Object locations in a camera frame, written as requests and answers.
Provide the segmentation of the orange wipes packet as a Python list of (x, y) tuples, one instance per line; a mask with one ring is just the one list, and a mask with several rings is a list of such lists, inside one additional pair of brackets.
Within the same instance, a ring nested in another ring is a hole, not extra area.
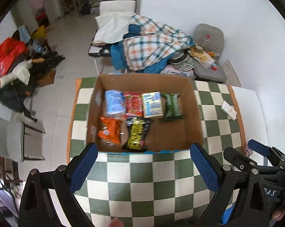
[(101, 116), (100, 121), (103, 124), (97, 133), (100, 144), (105, 146), (120, 145), (122, 120)]

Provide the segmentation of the dark green wipes packet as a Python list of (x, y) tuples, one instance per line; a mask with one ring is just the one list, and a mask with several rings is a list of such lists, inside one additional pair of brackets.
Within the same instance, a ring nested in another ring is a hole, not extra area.
[(184, 119), (179, 104), (180, 94), (162, 93), (161, 97), (165, 101), (163, 121), (173, 121)]

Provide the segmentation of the black shoe shine wipes packet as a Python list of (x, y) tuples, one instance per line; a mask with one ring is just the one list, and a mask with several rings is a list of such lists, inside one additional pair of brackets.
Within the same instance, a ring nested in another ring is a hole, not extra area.
[(122, 149), (130, 152), (146, 152), (145, 138), (151, 124), (152, 120), (148, 118), (128, 117), (126, 120), (128, 139), (122, 146)]

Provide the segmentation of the light blue tissue packet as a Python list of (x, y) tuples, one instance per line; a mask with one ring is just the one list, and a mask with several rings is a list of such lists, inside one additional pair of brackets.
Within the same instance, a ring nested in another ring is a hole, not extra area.
[(124, 94), (117, 90), (105, 91), (106, 114), (109, 117), (122, 116), (126, 113)]

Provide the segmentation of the red floral wipes packet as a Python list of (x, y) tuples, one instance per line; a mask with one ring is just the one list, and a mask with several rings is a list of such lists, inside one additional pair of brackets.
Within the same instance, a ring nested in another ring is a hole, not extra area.
[(137, 92), (124, 92), (124, 101), (126, 104), (125, 117), (143, 117), (142, 95)]

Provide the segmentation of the lilac cloth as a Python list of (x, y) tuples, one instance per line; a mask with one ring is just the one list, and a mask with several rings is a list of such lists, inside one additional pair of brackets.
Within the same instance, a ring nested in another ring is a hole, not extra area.
[(245, 145), (244, 147), (244, 153), (247, 157), (252, 156), (253, 154), (253, 150), (251, 148), (248, 147), (248, 145)]

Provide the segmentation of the white paper packet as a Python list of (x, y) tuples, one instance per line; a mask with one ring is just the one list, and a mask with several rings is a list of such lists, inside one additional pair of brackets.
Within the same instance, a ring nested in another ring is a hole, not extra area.
[(226, 101), (223, 101), (221, 105), (221, 110), (233, 121), (236, 120), (237, 117), (237, 111), (234, 109), (233, 106), (231, 106)]

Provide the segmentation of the green white checkered mat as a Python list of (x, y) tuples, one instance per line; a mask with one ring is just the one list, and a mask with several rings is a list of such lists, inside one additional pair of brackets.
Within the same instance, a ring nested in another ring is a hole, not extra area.
[[(129, 153), (97, 136), (106, 112), (107, 90), (176, 93), (184, 119), (152, 121), (145, 153)], [(199, 217), (210, 202), (207, 189), (190, 157), (189, 147), (200, 142), (220, 164), (223, 151), (245, 145), (241, 120), (231, 120), (223, 102), (237, 107), (233, 88), (187, 77), (153, 74), (103, 74), (76, 80), (67, 156), (78, 155), (89, 142), (98, 157), (75, 198), (95, 226), (119, 218), (125, 226), (166, 225)]]

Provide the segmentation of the cardboard box with blue print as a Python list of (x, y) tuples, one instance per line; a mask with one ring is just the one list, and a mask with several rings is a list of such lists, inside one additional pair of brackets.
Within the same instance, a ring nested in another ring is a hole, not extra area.
[(102, 152), (186, 150), (203, 144), (200, 112), (188, 77), (102, 74), (88, 114), (87, 143)]

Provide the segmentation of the white goose plush toy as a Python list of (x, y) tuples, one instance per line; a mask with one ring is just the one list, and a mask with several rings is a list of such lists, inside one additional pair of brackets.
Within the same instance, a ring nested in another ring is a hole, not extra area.
[(29, 72), (30, 68), (33, 64), (43, 63), (44, 61), (44, 58), (38, 58), (18, 63), (11, 73), (0, 77), (0, 88), (2, 89), (5, 85), (11, 84), (15, 80), (19, 80), (23, 84), (28, 85), (31, 76)]

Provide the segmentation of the yellow snack bag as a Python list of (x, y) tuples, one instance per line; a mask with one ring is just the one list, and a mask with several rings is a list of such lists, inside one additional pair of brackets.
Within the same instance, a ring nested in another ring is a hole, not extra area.
[(200, 63), (205, 69), (211, 68), (212, 70), (216, 71), (217, 64), (212, 56), (215, 56), (215, 53), (210, 52), (208, 54), (204, 51), (203, 47), (201, 46), (193, 46), (188, 50), (189, 55), (194, 58), (198, 63)]

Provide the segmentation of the grey floor chair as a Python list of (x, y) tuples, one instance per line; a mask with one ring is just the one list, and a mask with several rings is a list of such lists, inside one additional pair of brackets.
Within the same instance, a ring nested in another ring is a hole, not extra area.
[(208, 24), (199, 24), (193, 35), (193, 42), (201, 46), (204, 51), (214, 59), (217, 70), (203, 67), (197, 60), (194, 63), (196, 80), (223, 83), (227, 76), (218, 63), (224, 48), (224, 34), (221, 29)]

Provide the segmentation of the red plastic bag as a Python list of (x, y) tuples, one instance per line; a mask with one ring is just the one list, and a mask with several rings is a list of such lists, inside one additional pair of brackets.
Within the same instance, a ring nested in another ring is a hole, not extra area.
[(5, 75), (15, 59), (21, 54), (28, 54), (29, 50), (24, 42), (11, 37), (6, 38), (0, 45), (0, 77)]

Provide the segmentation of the plaid blanket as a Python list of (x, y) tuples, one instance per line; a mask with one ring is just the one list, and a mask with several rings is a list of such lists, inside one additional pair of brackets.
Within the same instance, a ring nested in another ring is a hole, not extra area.
[(116, 70), (160, 73), (177, 52), (193, 46), (193, 39), (180, 29), (134, 15), (129, 32), (110, 47), (111, 62)]

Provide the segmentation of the white pillow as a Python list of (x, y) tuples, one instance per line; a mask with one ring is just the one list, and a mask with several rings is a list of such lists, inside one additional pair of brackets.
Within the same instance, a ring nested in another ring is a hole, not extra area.
[(95, 17), (98, 30), (92, 44), (100, 46), (122, 41), (124, 35), (129, 32), (129, 24), (135, 14), (133, 12), (118, 11)]

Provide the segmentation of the white folding bed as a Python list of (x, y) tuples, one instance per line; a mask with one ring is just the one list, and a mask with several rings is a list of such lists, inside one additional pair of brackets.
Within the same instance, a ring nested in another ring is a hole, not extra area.
[(121, 42), (129, 32), (129, 24), (136, 14), (135, 11), (135, 0), (101, 1), (99, 15), (95, 17), (98, 29), (88, 55), (94, 58), (109, 57), (111, 45)]

